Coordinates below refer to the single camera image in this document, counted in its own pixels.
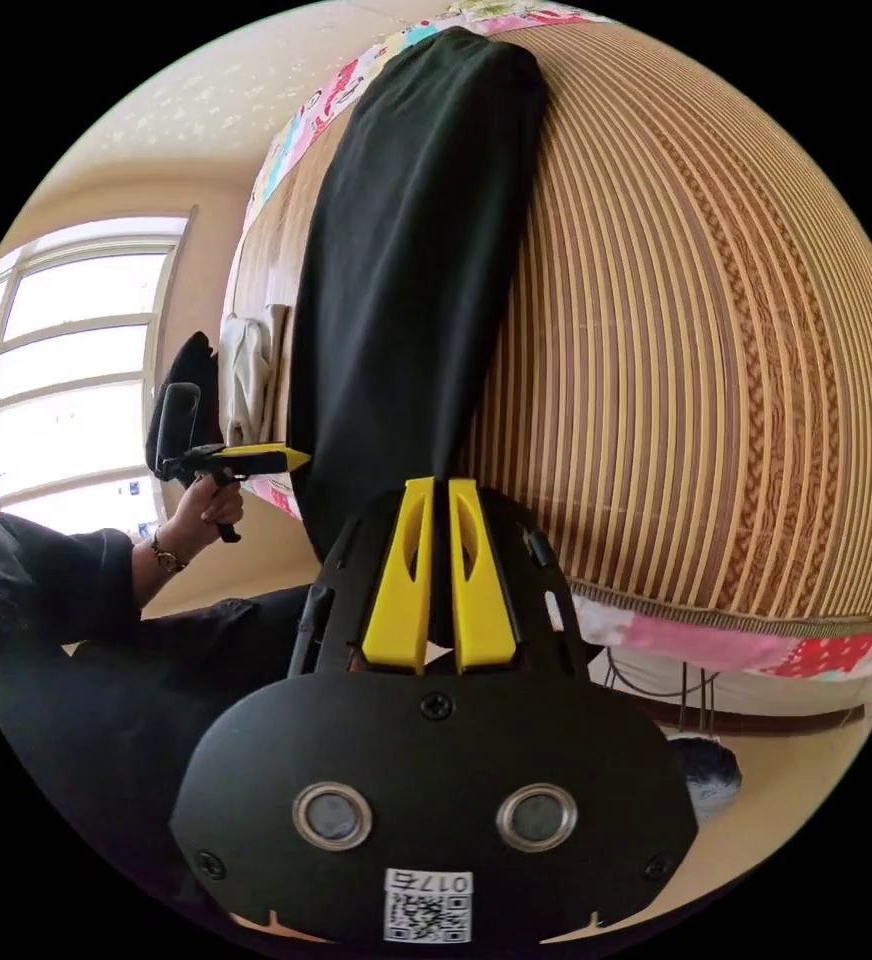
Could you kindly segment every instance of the man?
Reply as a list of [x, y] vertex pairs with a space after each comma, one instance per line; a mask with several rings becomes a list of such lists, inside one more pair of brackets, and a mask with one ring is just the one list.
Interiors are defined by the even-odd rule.
[[[143, 608], [237, 523], [201, 477], [156, 536], [67, 537], [0, 514], [0, 728], [74, 829], [150, 895], [229, 935], [168, 829], [193, 749], [289, 669], [307, 587], [151, 620]], [[69, 656], [64, 647], [75, 647]], [[263, 934], [249, 934], [268, 939]]]

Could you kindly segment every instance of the metal lens ring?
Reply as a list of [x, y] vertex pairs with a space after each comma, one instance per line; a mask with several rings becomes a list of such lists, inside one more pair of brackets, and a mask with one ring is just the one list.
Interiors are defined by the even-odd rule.
[[321, 850], [352, 850], [372, 831], [373, 812], [358, 790], [344, 783], [315, 783], [293, 802], [293, 826]]
[[573, 832], [577, 817], [576, 801], [562, 787], [533, 783], [503, 802], [496, 826], [514, 849], [543, 853], [558, 847]]

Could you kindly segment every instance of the sticker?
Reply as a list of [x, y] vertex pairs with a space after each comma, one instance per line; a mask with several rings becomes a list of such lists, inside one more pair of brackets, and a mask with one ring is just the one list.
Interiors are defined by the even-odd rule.
[[469, 943], [473, 875], [386, 871], [383, 939], [390, 943]]

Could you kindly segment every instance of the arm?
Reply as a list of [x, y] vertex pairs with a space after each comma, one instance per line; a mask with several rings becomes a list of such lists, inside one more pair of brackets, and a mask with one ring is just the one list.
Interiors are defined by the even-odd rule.
[[[157, 531], [159, 548], [188, 565], [219, 539], [218, 524], [238, 523], [242, 515], [239, 484], [219, 487], [212, 477], [200, 477], [183, 494], [172, 520]], [[140, 610], [178, 576], [160, 566], [152, 540], [133, 547], [132, 571], [133, 596]]]

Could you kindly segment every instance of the window frame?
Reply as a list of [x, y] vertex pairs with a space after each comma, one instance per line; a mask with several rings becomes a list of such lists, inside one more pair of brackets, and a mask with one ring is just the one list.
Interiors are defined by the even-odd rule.
[[[144, 439], [149, 430], [156, 398], [156, 373], [161, 342], [162, 326], [169, 304], [176, 268], [179, 262], [180, 251], [184, 248], [196, 207], [185, 212], [173, 211], [162, 213], [134, 213], [123, 216], [107, 217], [103, 220], [75, 225], [84, 228], [89, 236], [76, 240], [62, 240], [53, 243], [55, 233], [69, 233], [73, 228], [63, 228], [48, 235], [38, 237], [28, 244], [10, 251], [0, 258], [0, 284], [5, 281], [6, 287], [0, 301], [0, 355], [10, 350], [27, 346], [42, 340], [49, 340], [56, 336], [84, 333], [91, 330], [109, 329], [122, 326], [146, 327], [145, 347], [143, 350], [142, 369], [131, 373], [107, 374], [96, 377], [79, 377], [61, 383], [50, 384], [35, 390], [13, 394], [0, 400], [0, 410], [16, 406], [41, 397], [63, 393], [69, 390], [84, 389], [87, 387], [102, 386], [117, 383], [140, 382], [142, 389], [142, 422], [140, 423], [141, 437]], [[106, 225], [114, 221], [126, 224], [130, 220], [174, 219], [184, 221], [178, 231], [154, 231], [153, 229], [133, 232], [107, 232]], [[92, 227], [99, 224], [98, 235], [92, 234]], [[31, 333], [5, 339], [6, 327], [12, 310], [16, 291], [20, 281], [31, 274], [52, 267], [63, 266], [81, 260], [99, 259], [110, 256], [126, 256], [134, 254], [164, 254], [166, 259], [160, 271], [156, 284], [156, 293], [153, 300], [153, 309], [149, 313], [120, 314], [108, 317], [92, 317], [77, 320], [71, 323], [57, 324], [45, 327]], [[0, 497], [0, 508], [35, 500], [39, 497], [54, 493], [65, 493], [82, 487], [90, 487], [100, 483], [121, 480], [130, 480], [138, 476], [148, 476], [149, 469], [144, 462], [122, 467], [116, 470], [99, 471], [80, 474], [65, 480], [40, 484], [29, 487], [6, 496]], [[166, 501], [162, 484], [154, 482], [154, 499], [156, 514], [159, 523], [167, 520]]]

